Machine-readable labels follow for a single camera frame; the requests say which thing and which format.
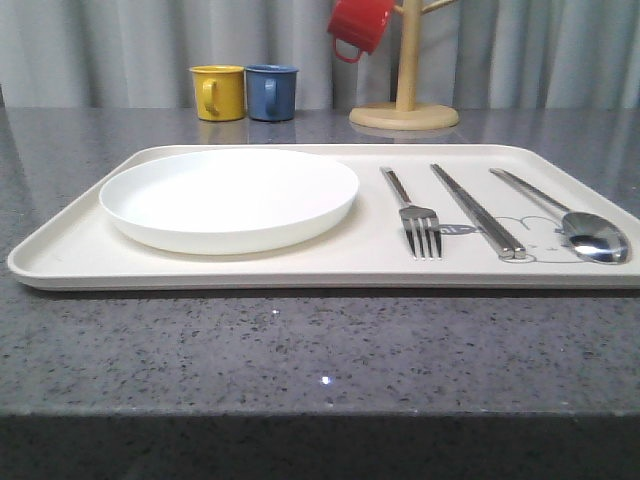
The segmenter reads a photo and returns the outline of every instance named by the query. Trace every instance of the blue mug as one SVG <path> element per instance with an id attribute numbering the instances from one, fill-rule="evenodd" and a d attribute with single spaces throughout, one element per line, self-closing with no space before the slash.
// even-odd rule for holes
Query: blue mug
<path id="1" fill-rule="evenodd" d="M 297 68 L 286 65 L 245 67 L 249 116 L 267 122 L 291 120 L 296 110 L 297 73 Z"/>

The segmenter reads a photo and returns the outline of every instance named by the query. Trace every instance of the curtain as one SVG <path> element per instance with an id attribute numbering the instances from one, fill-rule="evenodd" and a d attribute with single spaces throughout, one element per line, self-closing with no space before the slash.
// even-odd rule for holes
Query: curtain
<path id="1" fill-rule="evenodd" d="M 298 109 L 393 100 L 401 19 L 393 15 L 372 55 L 347 64 L 326 32 L 333 4 L 0 0 L 0 98 L 8 107 L 189 107 L 190 66 L 280 63 L 300 69 Z M 640 106 L 640 0 L 458 0 L 421 27 L 419 101 Z"/>

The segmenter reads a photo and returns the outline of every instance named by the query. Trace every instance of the wooden mug stand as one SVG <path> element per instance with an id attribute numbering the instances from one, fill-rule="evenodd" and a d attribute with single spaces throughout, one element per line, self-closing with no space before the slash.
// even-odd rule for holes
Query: wooden mug stand
<path id="1" fill-rule="evenodd" d="M 416 103 L 420 17 L 455 0 L 436 0 L 426 6 L 423 0 L 404 0 L 394 10 L 402 15 L 402 43 L 395 102 L 372 103 L 351 110 L 349 120 L 367 127 L 389 130 L 434 130 L 456 125 L 458 112 L 444 105 Z"/>

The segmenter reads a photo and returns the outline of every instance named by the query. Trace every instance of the metal spoon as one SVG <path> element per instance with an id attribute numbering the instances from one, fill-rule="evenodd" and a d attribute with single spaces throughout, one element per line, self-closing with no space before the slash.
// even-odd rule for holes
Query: metal spoon
<path id="1" fill-rule="evenodd" d="M 534 194 L 564 212 L 562 217 L 564 235 L 578 257 L 590 262 L 614 265 L 627 261 L 630 250 L 629 241 L 624 233 L 610 221 L 593 213 L 572 211 L 506 170 L 490 168 L 489 171 L 518 190 Z"/>

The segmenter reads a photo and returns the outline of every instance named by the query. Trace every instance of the white tray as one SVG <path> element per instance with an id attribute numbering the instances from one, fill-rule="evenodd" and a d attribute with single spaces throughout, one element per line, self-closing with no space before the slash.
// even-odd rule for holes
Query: white tray
<path id="1" fill-rule="evenodd" d="M 361 182 L 352 211 L 337 227 L 298 245 L 254 254 L 189 255 L 146 247 L 116 230 L 98 204 L 102 184 L 124 169 L 216 148 L 247 146 L 165 146 L 136 153 L 18 245 L 9 255 L 10 269 L 19 281 L 46 290 L 640 286 L 640 221 L 537 154 L 514 147 L 252 145 L 322 154 L 351 167 Z M 480 233 L 456 227 L 470 222 L 431 163 L 440 164 L 500 218 L 527 247 L 526 261 L 499 260 Z M 416 261 L 409 254 L 382 165 L 397 172 L 417 204 L 438 212 L 449 233 L 443 237 L 442 261 Z M 490 167 L 510 170 L 574 209 L 608 218 L 631 240 L 631 260 L 624 265 L 579 260 L 560 246 L 553 214 L 489 173 Z"/>

